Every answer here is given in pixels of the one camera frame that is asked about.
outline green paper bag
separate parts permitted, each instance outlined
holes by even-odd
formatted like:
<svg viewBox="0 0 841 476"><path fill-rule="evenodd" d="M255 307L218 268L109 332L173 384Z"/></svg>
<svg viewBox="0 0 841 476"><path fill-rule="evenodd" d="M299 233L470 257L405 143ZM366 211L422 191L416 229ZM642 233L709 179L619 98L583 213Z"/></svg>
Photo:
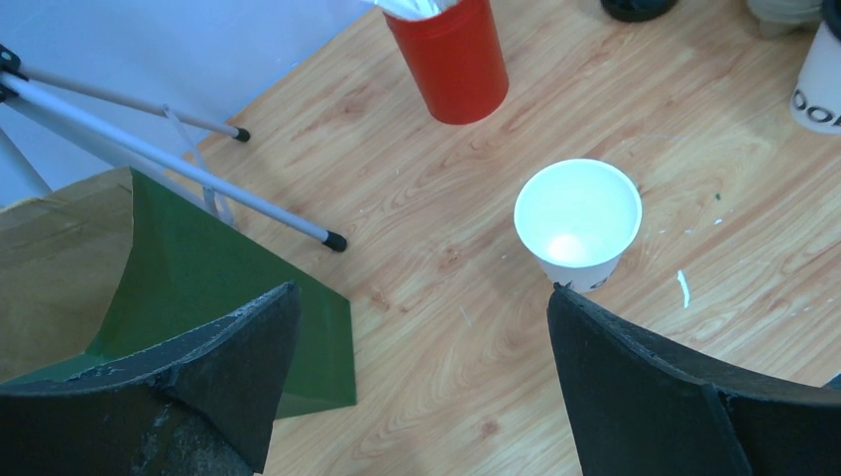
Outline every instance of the green paper bag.
<svg viewBox="0 0 841 476"><path fill-rule="evenodd" d="M0 381L66 379L295 281L300 341L277 417L356 404L348 300L135 170L0 213L0 240L0 286L8 285L0 304L13 298L4 293L27 299L0 323ZM30 251L21 256L21 248ZM80 341L89 345L74 354Z"/></svg>

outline cup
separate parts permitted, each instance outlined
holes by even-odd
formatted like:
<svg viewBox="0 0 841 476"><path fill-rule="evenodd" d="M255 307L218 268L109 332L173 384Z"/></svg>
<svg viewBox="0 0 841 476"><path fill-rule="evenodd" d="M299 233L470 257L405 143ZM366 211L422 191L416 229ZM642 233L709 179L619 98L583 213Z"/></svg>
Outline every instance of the cup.
<svg viewBox="0 0 841 476"><path fill-rule="evenodd" d="M469 124L502 104L508 74L490 0L461 0L419 21L385 16L432 117Z"/></svg>
<svg viewBox="0 0 841 476"><path fill-rule="evenodd" d="M643 221L643 201L619 169L570 159L535 174L514 205L514 226L553 283L589 293L607 282Z"/></svg>
<svg viewBox="0 0 841 476"><path fill-rule="evenodd" d="M801 126L841 134L841 2L824 2L824 22L806 56L788 109Z"/></svg>

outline cup rim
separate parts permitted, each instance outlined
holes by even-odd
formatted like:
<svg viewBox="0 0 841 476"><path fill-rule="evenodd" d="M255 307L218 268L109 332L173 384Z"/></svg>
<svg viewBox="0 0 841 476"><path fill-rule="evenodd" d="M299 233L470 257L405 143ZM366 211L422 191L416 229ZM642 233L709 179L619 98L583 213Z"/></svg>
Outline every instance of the cup rim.
<svg viewBox="0 0 841 476"><path fill-rule="evenodd" d="M596 261L596 262L585 262L585 263L569 263L569 262L564 262L564 261L560 261L560 260L555 260L555 259L553 259L549 256L545 256L544 253L538 252L537 250L535 250L534 247L530 246L529 243L526 242L526 240L523 238L523 235L520 233L520 230L521 230L520 224L522 222L522 218L521 218L521 216L522 216L522 211L521 211L522 210L522 201L521 201L521 199L523 197L524 191L526 191L528 188L530 188L530 186L534 186L535 181L540 176L548 174L549 172L554 171L555 169L560 169L560 168L563 168L563 167L569 167L569 166L575 165L575 164L578 164L578 165L586 164L588 166L597 167L597 168L600 168L600 169L605 170L607 172L610 172L611 174L613 174L614 176L619 178L619 180L621 180L622 183L624 183L628 187L628 189L632 192L632 195L634 197L634 204L636 205L636 208L637 208L637 219L636 219L636 222L634 224L634 228L631 231L631 233L629 233L629 236L625 239L622 246L618 249L617 253L609 259L599 260L599 261ZM605 263L609 263L609 262L613 261L617 257L621 256L623 253L625 253L625 251L628 250L628 248L631 246L631 244L634 242L634 240L637 239L637 235L640 233L640 227L642 226L642 224L643 224L643 199L640 196L640 191L637 190L637 186L634 185L634 183L631 181L631 178L629 178L624 172L620 171L615 166L613 166L611 164L608 164L606 162L596 160L596 159L587 159L587 158L565 159L565 160L556 162L554 164L551 164L549 166L546 166L546 167L540 169L531 178L529 178L529 180L526 181L526 183L520 189L520 193L518 193L518 195L517 195L517 201L514 204L514 228L517 231L518 237L520 237L520 242L523 243L523 245L530 252L532 252L533 255L540 258L541 260L543 260L543 261L545 261L545 262L547 262L551 265L560 266L562 268L567 268L567 269L593 268L593 267L600 266L600 265L603 265Z"/></svg>

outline wood grain surface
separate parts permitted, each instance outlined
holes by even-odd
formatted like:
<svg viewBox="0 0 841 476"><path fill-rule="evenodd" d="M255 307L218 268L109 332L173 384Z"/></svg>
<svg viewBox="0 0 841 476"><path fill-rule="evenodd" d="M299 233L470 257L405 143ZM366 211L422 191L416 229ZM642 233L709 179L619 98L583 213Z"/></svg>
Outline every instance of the wood grain surface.
<svg viewBox="0 0 841 476"><path fill-rule="evenodd" d="M567 158L618 166L645 208L589 297L751 370L810 385L841 370L841 139L786 108L810 35L761 41L733 0L641 25L596 0L493 6L511 91L479 123L428 115L373 11L233 119L250 143L202 145L219 175L350 240L333 254L235 207L353 302L359 405L278 421L266 474L580 473L550 283L512 222L525 180Z"/></svg>

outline black lid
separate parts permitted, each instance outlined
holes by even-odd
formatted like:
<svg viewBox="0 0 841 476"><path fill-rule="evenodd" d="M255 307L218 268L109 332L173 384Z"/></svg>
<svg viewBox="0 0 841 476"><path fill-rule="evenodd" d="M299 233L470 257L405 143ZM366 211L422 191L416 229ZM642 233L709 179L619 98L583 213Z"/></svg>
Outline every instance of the black lid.
<svg viewBox="0 0 841 476"><path fill-rule="evenodd" d="M620 22L639 23L659 17L675 3L677 0L602 0L602 8Z"/></svg>
<svg viewBox="0 0 841 476"><path fill-rule="evenodd" d="M838 0L823 0L823 21L829 31L841 41L841 2Z"/></svg>

